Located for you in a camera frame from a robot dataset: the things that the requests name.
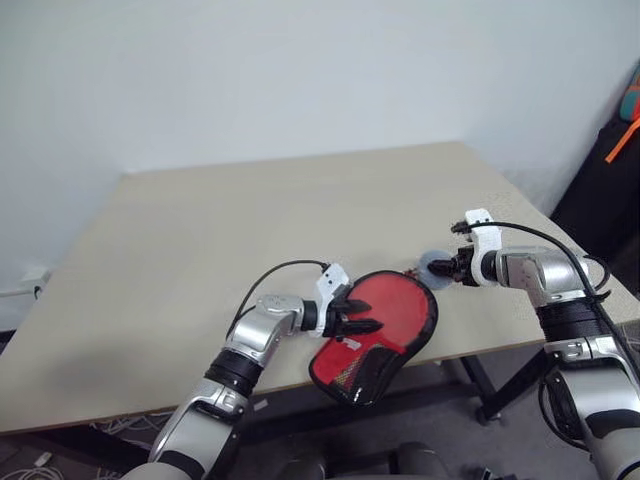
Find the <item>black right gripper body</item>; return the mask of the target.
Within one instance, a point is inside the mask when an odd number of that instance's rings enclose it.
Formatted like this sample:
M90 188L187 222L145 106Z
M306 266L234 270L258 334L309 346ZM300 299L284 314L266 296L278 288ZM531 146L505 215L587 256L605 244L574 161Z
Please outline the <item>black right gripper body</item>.
M465 286L474 286L475 279L471 271L471 263L474 255L473 246L465 246L458 249L452 258L454 263L453 280Z

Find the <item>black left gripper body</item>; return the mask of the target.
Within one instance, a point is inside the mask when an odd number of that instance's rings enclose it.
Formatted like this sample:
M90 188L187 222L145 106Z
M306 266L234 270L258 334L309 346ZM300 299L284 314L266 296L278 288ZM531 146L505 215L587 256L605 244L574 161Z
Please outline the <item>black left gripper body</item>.
M343 338L353 334L348 326L349 316L358 312L358 303L349 298L350 290L341 291L328 305L322 336L325 338Z

